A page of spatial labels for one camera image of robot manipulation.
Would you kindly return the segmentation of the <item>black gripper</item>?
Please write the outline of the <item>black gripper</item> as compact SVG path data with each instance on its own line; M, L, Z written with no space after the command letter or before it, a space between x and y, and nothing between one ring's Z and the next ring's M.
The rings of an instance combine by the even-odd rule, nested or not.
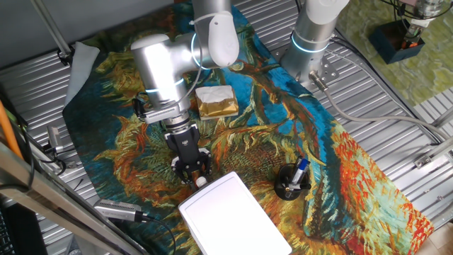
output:
M212 154L208 149L198 147L200 133L196 124L183 130L167 132L164 138L168 147L177 154L172 159L171 170L183 183L191 182L190 164L197 163L199 158L202 175L209 176L212 173Z

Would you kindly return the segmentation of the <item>silver grey gripper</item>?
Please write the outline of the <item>silver grey gripper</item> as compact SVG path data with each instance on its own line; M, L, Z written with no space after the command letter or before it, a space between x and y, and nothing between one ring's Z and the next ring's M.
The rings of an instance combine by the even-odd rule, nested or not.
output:
M403 37L403 45L418 45L422 32L429 26L431 19L414 19L403 22L406 32Z

